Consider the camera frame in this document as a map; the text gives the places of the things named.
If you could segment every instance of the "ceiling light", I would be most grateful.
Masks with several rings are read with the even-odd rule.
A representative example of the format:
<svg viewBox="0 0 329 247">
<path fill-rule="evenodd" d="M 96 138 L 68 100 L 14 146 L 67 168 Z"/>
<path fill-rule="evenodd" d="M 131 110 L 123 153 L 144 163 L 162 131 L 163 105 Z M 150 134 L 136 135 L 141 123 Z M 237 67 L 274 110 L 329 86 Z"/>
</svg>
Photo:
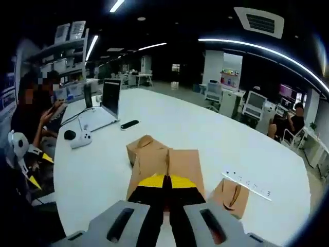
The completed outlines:
<svg viewBox="0 0 329 247">
<path fill-rule="evenodd" d="M 120 5 L 124 2 L 124 0 L 118 0 L 112 7 L 112 9 L 110 10 L 111 13 L 114 13 L 119 7 Z"/>
<path fill-rule="evenodd" d="M 90 53 L 92 53 L 93 47 L 96 44 L 97 39 L 98 39 L 98 35 L 95 35 L 93 38 L 92 44 L 90 45 L 89 51 L 87 53 L 86 61 L 88 61 Z"/>
<path fill-rule="evenodd" d="M 295 65 L 297 65 L 298 67 L 302 68 L 303 70 L 305 70 L 306 72 L 308 72 L 314 79 L 316 79 L 321 85 L 322 87 L 329 93 L 329 88 L 324 84 L 323 81 L 320 80 L 319 77 L 317 77 L 312 71 L 310 71 L 308 68 L 306 68 L 304 65 L 300 64 L 299 62 L 295 61 L 294 59 L 282 54 L 282 53 L 279 53 L 275 50 L 271 50 L 269 48 L 266 48 L 264 46 L 260 46 L 260 45 L 255 45 L 255 44 L 251 44 L 251 43 L 247 43 L 247 42 L 242 42 L 242 41 L 237 41 L 237 40 L 222 40 L 222 39 L 198 39 L 199 41 L 202 41 L 202 42 L 207 42 L 207 41 L 210 41 L 210 42 L 223 42 L 223 43 L 233 43 L 233 44 L 239 44 L 239 45 L 246 45 L 246 46 L 251 46 L 251 47 L 255 47 L 255 48 L 258 48 L 258 49 L 261 49 L 261 50 L 265 50 L 265 51 L 268 51 L 270 53 L 273 53 L 273 54 L 276 54 L 292 63 L 294 63 Z"/>
<path fill-rule="evenodd" d="M 157 44 L 157 45 L 150 45 L 150 46 L 147 46 L 147 47 L 144 47 L 144 48 L 140 48 L 138 50 L 145 50 L 145 49 L 149 49 L 149 48 L 160 46 L 160 45 L 166 45 L 166 44 L 167 43 L 161 43 L 161 44 Z"/>
<path fill-rule="evenodd" d="M 109 48 L 107 51 L 121 51 L 123 48 Z"/>
</svg>

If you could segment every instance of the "window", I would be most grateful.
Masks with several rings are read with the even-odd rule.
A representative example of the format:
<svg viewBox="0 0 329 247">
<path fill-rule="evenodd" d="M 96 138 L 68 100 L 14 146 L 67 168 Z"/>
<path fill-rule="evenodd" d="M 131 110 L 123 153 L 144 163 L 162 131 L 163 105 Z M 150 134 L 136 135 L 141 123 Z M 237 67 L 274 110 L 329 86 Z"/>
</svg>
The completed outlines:
<svg viewBox="0 0 329 247">
<path fill-rule="evenodd" d="M 297 104 L 297 103 L 299 103 L 299 102 L 302 102 L 303 103 L 303 106 L 304 106 L 304 108 L 305 108 L 305 104 L 306 104 L 306 98 L 307 98 L 307 95 L 305 94 L 304 95 L 304 99 L 302 100 L 302 93 L 297 93 L 297 95 L 296 95 L 296 100 L 295 100 L 295 104 L 294 104 L 294 107 L 293 107 L 293 109 L 295 110 L 295 105 Z"/>
<path fill-rule="evenodd" d="M 173 64 L 171 71 L 179 72 L 179 64 Z"/>
</svg>

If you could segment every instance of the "ceiling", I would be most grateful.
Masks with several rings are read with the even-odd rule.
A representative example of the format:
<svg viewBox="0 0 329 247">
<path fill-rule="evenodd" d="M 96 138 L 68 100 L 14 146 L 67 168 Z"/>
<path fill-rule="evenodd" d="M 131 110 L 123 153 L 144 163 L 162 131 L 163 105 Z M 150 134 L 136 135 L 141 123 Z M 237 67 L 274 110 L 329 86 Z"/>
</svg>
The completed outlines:
<svg viewBox="0 0 329 247">
<path fill-rule="evenodd" d="M 329 33 L 323 26 L 322 2 L 300 1 L 179 1 L 125 0 L 115 13 L 109 13 L 116 0 L 29 1 L 16 9 L 15 28 L 42 46 L 53 43 L 56 27 L 72 21 L 86 20 L 90 39 L 99 35 L 89 60 L 101 56 L 117 57 L 127 50 L 167 42 L 175 45 L 197 42 L 198 38 L 227 38 L 259 44 L 287 54 L 315 72 L 320 78 L 323 68 L 317 55 L 318 43 L 327 47 Z M 284 18 L 281 39 L 247 31 L 234 7 L 264 10 Z M 107 52 L 111 47 L 125 48 Z"/>
</svg>

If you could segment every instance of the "computer mouse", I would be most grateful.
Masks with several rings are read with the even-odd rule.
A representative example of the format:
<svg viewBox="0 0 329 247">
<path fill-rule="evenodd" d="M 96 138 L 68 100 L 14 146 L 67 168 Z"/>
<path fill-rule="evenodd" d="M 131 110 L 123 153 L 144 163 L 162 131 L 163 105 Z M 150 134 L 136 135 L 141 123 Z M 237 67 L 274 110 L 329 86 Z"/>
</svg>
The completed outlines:
<svg viewBox="0 0 329 247">
<path fill-rule="evenodd" d="M 64 139 L 65 140 L 73 140 L 74 138 L 76 138 L 76 133 L 73 130 L 67 130 L 64 133 Z"/>
</svg>

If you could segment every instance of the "gray gripper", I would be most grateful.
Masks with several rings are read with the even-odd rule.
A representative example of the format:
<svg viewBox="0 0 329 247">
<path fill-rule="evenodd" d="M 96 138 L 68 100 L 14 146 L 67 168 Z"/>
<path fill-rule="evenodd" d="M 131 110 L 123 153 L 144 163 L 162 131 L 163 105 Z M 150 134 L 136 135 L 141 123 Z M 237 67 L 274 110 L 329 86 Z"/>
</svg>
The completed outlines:
<svg viewBox="0 0 329 247">
<path fill-rule="evenodd" d="M 256 234 L 245 234 L 242 223 L 213 201 L 184 206 L 184 210 L 192 226 L 196 245 L 199 247 L 276 246 Z M 212 221 L 211 224 L 215 226 L 220 235 L 224 236 L 225 241 L 221 244 L 218 245 L 214 242 L 204 219 L 205 215 L 208 220 Z"/>
<path fill-rule="evenodd" d="M 128 247 L 136 246 L 138 235 L 144 219 L 150 206 L 145 204 L 118 201 L 112 207 L 94 218 L 88 231 L 79 231 L 66 237 L 52 246 L 54 247 Z M 111 232 L 118 221 L 129 214 L 130 218 L 126 223 L 118 240 L 108 239 L 108 233 Z"/>
</svg>

